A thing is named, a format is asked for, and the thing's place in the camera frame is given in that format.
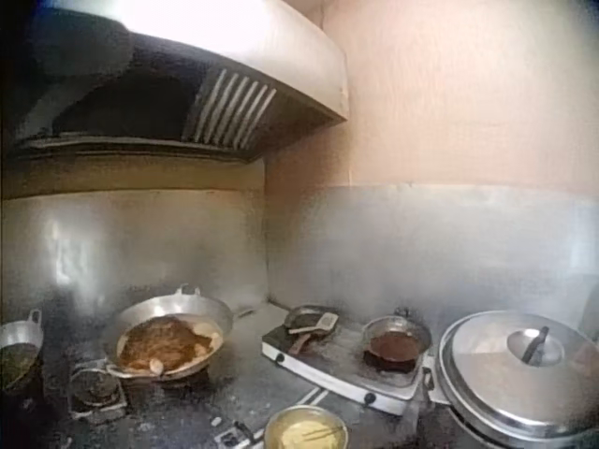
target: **stainless steel backsplash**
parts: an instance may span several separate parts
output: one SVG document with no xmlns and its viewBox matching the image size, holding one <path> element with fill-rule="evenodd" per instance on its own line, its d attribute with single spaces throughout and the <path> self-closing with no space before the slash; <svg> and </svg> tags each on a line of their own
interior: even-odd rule
<svg viewBox="0 0 599 449">
<path fill-rule="evenodd" d="M 266 300 L 263 194 L 143 190 L 3 201 L 2 321 L 103 326 L 140 300 L 199 286 L 232 309 Z"/>
<path fill-rule="evenodd" d="M 270 294 L 287 307 L 329 304 L 365 322 L 403 305 L 436 339 L 491 309 L 599 331 L 599 203 L 588 198 L 407 184 L 275 193 L 267 247 Z"/>
</svg>

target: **yellow food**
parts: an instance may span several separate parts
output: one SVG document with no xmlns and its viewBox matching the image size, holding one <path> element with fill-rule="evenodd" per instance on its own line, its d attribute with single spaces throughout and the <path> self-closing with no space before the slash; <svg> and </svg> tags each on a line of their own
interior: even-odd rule
<svg viewBox="0 0 599 449">
<path fill-rule="evenodd" d="M 337 433 L 318 421 L 302 421 L 285 429 L 278 445 L 279 449 L 336 449 Z"/>
</svg>

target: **metal spatula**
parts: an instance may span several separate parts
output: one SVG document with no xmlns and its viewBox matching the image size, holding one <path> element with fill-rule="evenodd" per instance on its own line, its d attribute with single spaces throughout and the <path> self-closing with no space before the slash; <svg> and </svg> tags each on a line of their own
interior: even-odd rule
<svg viewBox="0 0 599 449">
<path fill-rule="evenodd" d="M 336 315 L 335 313 L 330 313 L 328 311 L 326 313 L 323 313 L 323 315 L 318 319 L 318 322 L 314 326 L 289 329 L 288 332 L 290 335 L 303 334 L 305 332 L 314 332 L 316 330 L 330 332 L 335 327 L 335 324 L 337 324 L 338 319 L 339 315 Z"/>
</svg>

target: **stove knob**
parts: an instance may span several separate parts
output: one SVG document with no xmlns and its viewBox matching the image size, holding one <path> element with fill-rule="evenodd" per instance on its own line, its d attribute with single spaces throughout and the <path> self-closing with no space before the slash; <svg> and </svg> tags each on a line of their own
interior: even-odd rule
<svg viewBox="0 0 599 449">
<path fill-rule="evenodd" d="M 374 393 L 366 393 L 364 396 L 364 403 L 366 405 L 371 405 L 376 401 L 376 395 Z"/>
</svg>

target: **dark liquid in pot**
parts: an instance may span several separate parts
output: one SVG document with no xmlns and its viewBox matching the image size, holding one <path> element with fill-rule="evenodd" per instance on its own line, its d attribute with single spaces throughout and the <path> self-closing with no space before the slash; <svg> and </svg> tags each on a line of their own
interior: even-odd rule
<svg viewBox="0 0 599 449">
<path fill-rule="evenodd" d="M 0 384 L 4 390 L 35 363 L 37 347 L 31 343 L 11 344 L 0 349 Z"/>
<path fill-rule="evenodd" d="M 381 370 L 409 372 L 416 367 L 422 345 L 405 332 L 388 331 L 371 339 L 364 361 Z"/>
</svg>

